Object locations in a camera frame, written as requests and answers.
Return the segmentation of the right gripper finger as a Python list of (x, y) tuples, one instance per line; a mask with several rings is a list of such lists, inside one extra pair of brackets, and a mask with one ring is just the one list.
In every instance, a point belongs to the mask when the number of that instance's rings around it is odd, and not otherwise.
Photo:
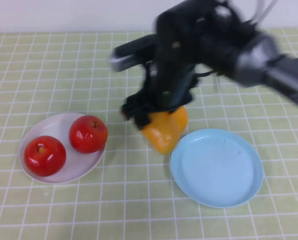
[(148, 107), (148, 104), (128, 97), (121, 106), (121, 113), (127, 121), (133, 120), (138, 129), (143, 129), (151, 123)]
[(187, 109), (184, 105), (180, 105), (169, 112), (171, 115), (187, 115)]

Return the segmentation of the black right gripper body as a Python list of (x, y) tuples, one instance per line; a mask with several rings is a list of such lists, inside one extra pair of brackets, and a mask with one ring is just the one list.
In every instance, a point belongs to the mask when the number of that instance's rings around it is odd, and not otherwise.
[(142, 88), (128, 97), (130, 111), (173, 111), (190, 102), (189, 90), (198, 81), (194, 64), (175, 61), (148, 62), (144, 68)]

